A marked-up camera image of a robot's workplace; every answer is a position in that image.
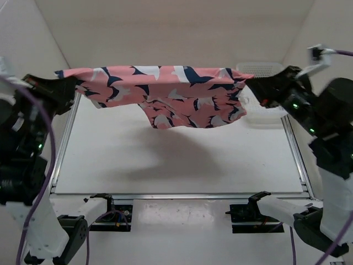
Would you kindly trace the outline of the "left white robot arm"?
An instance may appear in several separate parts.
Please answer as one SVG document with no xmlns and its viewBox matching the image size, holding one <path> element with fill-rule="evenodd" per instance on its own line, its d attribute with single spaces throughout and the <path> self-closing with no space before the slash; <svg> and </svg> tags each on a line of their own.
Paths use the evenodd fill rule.
<svg viewBox="0 0 353 265">
<path fill-rule="evenodd" d="M 46 160 L 42 150 L 54 141 L 51 123 L 74 103 L 76 79 L 18 79 L 1 60 L 1 204 L 22 228 L 17 264 L 69 264 L 84 244 L 92 223 L 114 218 L 111 196 L 97 194 L 75 212 L 57 215 L 48 188 L 56 150 Z M 13 97 L 9 102 L 6 97 Z"/>
</svg>

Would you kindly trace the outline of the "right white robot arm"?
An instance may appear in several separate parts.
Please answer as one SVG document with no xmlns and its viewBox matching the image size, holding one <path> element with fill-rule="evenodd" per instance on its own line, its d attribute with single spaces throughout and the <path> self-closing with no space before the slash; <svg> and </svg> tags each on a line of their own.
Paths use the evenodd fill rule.
<svg viewBox="0 0 353 265">
<path fill-rule="evenodd" d="M 298 207 L 260 192 L 248 199 L 246 215 L 256 221 L 272 217 L 324 257 L 341 257 L 352 243 L 352 80 L 335 78 L 314 94 L 310 77 L 330 66 L 331 55 L 349 52 L 319 44 L 308 53 L 309 66 L 289 66 L 246 85 L 262 107 L 282 107 L 313 136 L 309 148 L 322 180 L 323 206 Z"/>
</svg>

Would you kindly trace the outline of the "pink shark print shorts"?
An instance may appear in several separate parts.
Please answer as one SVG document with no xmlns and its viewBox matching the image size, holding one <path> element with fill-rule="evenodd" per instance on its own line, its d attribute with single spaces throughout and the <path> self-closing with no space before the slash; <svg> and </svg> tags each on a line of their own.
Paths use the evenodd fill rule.
<svg viewBox="0 0 353 265">
<path fill-rule="evenodd" d="M 239 99 L 252 75 L 232 68 L 108 66 L 56 71 L 75 77 L 76 91 L 96 108 L 137 104 L 152 128 L 209 129 L 246 115 Z"/>
</svg>

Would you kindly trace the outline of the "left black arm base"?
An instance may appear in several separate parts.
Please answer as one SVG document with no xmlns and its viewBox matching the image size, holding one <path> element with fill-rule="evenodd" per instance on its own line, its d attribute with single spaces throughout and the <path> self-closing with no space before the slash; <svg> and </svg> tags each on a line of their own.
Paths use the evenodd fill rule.
<svg viewBox="0 0 353 265">
<path fill-rule="evenodd" d="M 111 213 L 99 219 L 90 226 L 90 231 L 101 232 L 130 232 L 133 205 L 132 204 L 115 204 L 115 210 L 123 213 Z"/>
</svg>

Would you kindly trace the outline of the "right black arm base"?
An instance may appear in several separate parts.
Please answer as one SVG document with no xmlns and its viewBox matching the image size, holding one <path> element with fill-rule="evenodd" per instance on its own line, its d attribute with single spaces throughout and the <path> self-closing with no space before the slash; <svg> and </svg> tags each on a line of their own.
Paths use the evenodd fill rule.
<svg viewBox="0 0 353 265">
<path fill-rule="evenodd" d="M 280 234 L 284 226 L 277 219 L 251 213 L 245 204 L 231 204 L 225 212 L 231 218 L 233 234 Z"/>
</svg>

